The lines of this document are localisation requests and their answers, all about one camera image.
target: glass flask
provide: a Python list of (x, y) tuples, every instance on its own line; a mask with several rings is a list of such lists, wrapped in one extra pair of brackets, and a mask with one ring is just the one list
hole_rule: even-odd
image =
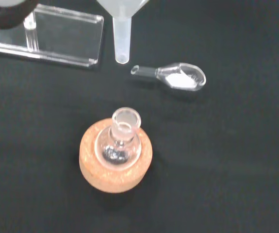
[(112, 116), (112, 125), (103, 129), (95, 140), (98, 161), (111, 170), (125, 170), (136, 163), (141, 153), (137, 135), (141, 118), (132, 108), (119, 108)]

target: clear plastic stand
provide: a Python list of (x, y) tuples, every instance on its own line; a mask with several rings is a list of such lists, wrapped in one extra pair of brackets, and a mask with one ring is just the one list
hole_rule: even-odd
[(0, 30), (0, 53), (89, 67), (98, 63), (102, 16), (39, 4), (21, 25)]

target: plastic funnel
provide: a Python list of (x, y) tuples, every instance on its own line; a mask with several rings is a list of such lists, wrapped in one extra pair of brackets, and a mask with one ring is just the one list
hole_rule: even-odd
[(126, 64), (130, 60), (131, 18), (149, 0), (97, 0), (113, 17), (115, 60)]

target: black tabletop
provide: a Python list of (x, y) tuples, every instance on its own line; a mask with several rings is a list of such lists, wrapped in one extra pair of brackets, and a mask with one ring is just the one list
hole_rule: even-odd
[[(0, 233), (279, 233), (279, 1), (151, 0), (124, 66), (95, 1), (41, 3), (105, 17), (100, 66), (0, 56)], [(173, 62), (199, 66), (206, 86), (177, 93), (130, 75)], [(82, 176), (79, 146), (124, 106), (153, 160), (110, 195)]]

